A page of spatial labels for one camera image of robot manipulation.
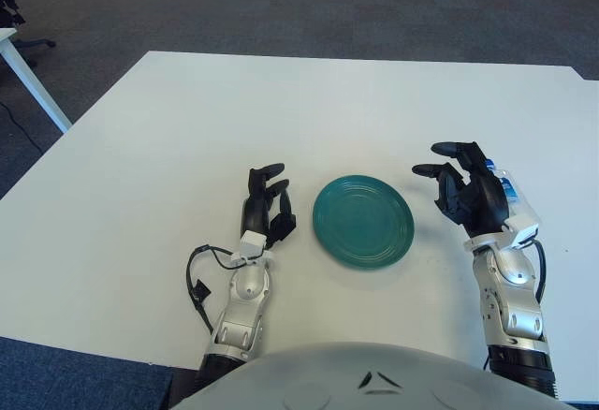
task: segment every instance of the blue label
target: blue label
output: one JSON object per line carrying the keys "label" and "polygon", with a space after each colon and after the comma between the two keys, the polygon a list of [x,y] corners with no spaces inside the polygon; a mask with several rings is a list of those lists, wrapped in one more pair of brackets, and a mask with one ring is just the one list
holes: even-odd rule
{"label": "blue label", "polygon": [[504,188],[504,193],[505,197],[507,198],[507,201],[518,201],[518,194],[516,193],[516,190],[514,189],[512,183],[509,182],[509,180],[506,178],[501,178],[499,181],[502,183],[502,187]]}

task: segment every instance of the robotic arm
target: robotic arm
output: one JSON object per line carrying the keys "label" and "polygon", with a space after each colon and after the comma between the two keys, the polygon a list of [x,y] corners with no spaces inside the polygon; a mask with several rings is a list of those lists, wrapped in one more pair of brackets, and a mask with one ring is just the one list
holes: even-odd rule
{"label": "robotic arm", "polygon": [[[256,346],[262,333],[262,314],[270,292],[268,266],[273,257],[269,249],[275,242],[289,235],[296,226],[296,217],[291,213],[291,203],[286,192],[289,180],[266,186],[267,181],[280,174],[284,168],[283,164],[275,164],[250,170],[250,196],[243,204],[240,249],[235,253],[217,249],[230,255],[228,265],[221,266],[236,271],[229,282],[228,304],[220,314],[214,330],[211,330],[211,341],[197,372],[196,390],[208,386],[256,355]],[[269,224],[269,210],[277,196],[280,196],[280,213]],[[210,249],[216,256],[215,248],[211,246],[205,245],[198,249]],[[187,284],[192,301],[208,328],[212,329],[201,306],[210,290],[200,281],[196,287],[190,288],[189,265]]]}
{"label": "robotic arm", "polygon": [[439,183],[439,210],[463,225],[470,236],[480,289],[480,310],[489,350],[490,369],[503,377],[556,396],[555,375],[543,328],[540,300],[544,277],[535,295],[533,265],[522,249],[534,244],[544,264],[544,253],[534,238],[535,216],[510,212],[504,185],[488,168],[487,158],[473,143],[435,143],[431,149],[455,158],[470,173],[467,184],[449,163],[416,165],[415,174]]}

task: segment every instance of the floor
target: floor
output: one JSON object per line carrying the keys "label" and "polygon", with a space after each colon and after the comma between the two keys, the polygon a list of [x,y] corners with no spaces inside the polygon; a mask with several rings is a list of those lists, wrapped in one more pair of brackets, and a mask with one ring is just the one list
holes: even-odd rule
{"label": "floor", "polygon": [[[599,80],[599,0],[17,0],[35,72],[77,121],[148,50],[572,66]],[[59,131],[0,65],[0,101]],[[38,158],[0,109],[0,197]]]}

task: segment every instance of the white table leg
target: white table leg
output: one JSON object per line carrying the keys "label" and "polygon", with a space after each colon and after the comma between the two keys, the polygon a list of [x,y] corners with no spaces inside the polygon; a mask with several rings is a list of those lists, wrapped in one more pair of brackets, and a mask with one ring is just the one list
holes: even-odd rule
{"label": "white table leg", "polygon": [[19,52],[12,45],[10,40],[5,39],[0,41],[0,52],[10,68],[14,70],[22,83],[27,87],[27,90],[34,96],[39,105],[46,111],[58,128],[66,132],[72,123],[68,121],[66,116],[60,110],[56,102],[52,99],[48,91],[36,77],[29,65],[23,60]]}

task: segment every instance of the green plate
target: green plate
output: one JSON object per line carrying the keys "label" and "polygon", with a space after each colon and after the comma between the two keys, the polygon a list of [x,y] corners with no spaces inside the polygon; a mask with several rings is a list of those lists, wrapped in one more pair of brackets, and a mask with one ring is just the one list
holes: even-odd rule
{"label": "green plate", "polygon": [[369,176],[344,176],[327,185],[312,217],[320,243],[352,267],[391,265],[408,252],[414,238],[414,220],[402,196]]}

